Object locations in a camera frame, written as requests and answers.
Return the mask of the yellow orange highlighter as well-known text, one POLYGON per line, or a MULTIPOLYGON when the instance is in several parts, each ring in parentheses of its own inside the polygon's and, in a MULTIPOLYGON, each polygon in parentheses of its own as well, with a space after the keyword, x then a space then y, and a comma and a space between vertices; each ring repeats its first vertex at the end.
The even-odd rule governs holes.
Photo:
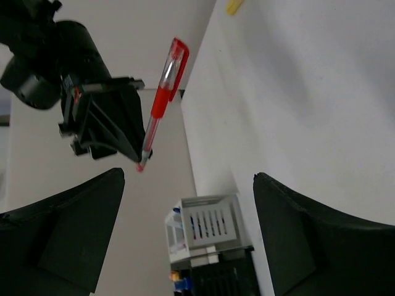
POLYGON ((178 271, 171 271, 169 279, 173 282, 179 281, 181 279, 180 273, 178 271))

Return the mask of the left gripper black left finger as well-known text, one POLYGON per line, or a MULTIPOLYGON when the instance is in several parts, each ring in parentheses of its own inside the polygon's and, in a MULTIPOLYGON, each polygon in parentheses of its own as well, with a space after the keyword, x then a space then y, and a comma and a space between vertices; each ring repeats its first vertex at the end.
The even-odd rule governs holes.
POLYGON ((121 168, 1 214, 1 295, 96 291, 125 187, 121 168))

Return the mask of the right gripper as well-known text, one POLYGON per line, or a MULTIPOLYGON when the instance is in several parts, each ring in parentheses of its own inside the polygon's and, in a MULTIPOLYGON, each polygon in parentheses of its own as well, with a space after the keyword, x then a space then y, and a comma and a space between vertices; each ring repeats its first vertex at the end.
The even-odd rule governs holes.
POLYGON ((145 131, 138 91, 143 88, 144 82, 132 77, 64 83, 59 132, 73 139, 74 154, 100 159, 120 153, 140 162, 145 131))

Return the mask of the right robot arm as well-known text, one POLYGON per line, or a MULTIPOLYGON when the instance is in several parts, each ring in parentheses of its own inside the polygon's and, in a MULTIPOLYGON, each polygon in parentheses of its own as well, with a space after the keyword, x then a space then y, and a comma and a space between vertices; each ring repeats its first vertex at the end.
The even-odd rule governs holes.
POLYGON ((59 132, 76 155, 123 154, 141 161, 145 136, 141 80, 112 77, 90 33, 54 21, 59 1, 2 1, 1 43, 13 54, 1 85, 36 110, 61 106, 59 132))

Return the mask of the dark red pen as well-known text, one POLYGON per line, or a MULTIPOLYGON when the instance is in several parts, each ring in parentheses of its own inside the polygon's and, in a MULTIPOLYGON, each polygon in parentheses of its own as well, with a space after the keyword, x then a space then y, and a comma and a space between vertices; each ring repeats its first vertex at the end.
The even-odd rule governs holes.
POLYGON ((190 216, 191 228, 193 232, 193 239, 196 240, 200 235, 199 218, 197 216, 190 216))

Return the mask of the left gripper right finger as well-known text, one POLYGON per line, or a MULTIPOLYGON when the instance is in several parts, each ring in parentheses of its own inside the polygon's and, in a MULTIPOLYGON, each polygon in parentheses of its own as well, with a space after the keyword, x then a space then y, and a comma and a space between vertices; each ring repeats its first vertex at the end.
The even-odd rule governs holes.
POLYGON ((253 183, 276 295, 393 295, 394 227, 343 213, 258 173, 253 183))

